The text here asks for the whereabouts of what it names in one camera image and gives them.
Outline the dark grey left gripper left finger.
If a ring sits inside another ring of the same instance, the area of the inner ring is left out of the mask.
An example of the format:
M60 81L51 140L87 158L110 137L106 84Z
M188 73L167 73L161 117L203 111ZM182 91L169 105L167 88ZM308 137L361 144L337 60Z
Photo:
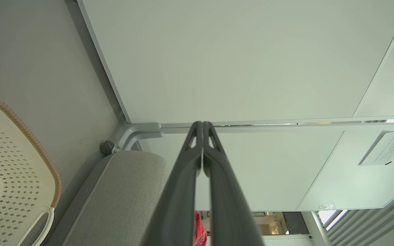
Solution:
M195 245L195 186L201 168L203 123L194 122L142 239L144 246Z

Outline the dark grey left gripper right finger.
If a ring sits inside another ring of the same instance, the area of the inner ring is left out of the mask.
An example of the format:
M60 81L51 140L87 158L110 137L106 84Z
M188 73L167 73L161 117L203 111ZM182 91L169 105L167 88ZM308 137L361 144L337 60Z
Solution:
M210 122L203 123L203 170L210 180L211 245L264 245L215 127Z

